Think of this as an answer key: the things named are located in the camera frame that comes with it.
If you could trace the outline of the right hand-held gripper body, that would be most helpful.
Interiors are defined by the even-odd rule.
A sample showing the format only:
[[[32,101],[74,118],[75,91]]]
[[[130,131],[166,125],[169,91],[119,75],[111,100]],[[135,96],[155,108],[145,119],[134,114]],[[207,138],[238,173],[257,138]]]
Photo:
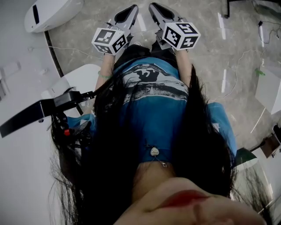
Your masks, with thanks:
[[[175,50],[193,49],[201,34],[191,22],[155,22],[159,31],[156,40],[162,50],[174,48]]]

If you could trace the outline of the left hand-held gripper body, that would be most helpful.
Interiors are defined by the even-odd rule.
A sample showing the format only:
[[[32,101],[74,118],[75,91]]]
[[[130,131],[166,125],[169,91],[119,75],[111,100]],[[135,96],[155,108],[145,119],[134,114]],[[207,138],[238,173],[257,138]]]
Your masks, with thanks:
[[[134,22],[111,23],[106,22],[106,28],[97,28],[92,39],[92,45],[103,54],[116,55],[123,48],[127,48],[132,39],[131,27]]]

